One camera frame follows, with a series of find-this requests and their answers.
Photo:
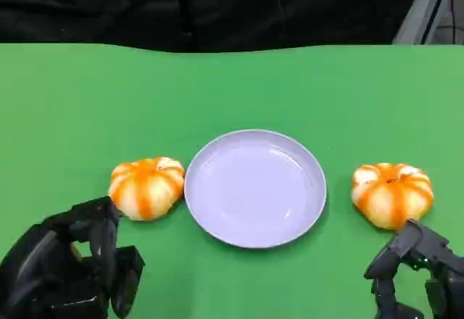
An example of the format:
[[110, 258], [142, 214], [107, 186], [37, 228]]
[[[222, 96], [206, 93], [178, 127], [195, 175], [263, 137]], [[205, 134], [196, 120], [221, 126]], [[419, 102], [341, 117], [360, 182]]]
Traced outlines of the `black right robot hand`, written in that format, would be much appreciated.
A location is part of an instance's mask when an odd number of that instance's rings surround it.
[[372, 280], [377, 318], [423, 318], [424, 314], [397, 301], [394, 277], [399, 265], [427, 269], [428, 303], [434, 318], [463, 317], [463, 258], [448, 247], [449, 240], [416, 220], [405, 225], [376, 255], [365, 271]]

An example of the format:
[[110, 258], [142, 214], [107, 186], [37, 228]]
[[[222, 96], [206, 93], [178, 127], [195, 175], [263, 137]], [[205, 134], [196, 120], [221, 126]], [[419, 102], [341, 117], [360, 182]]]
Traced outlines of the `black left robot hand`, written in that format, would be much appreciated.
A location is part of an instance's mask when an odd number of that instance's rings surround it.
[[116, 245], [119, 221], [103, 196], [32, 225], [1, 261], [1, 317], [126, 318], [145, 262]]

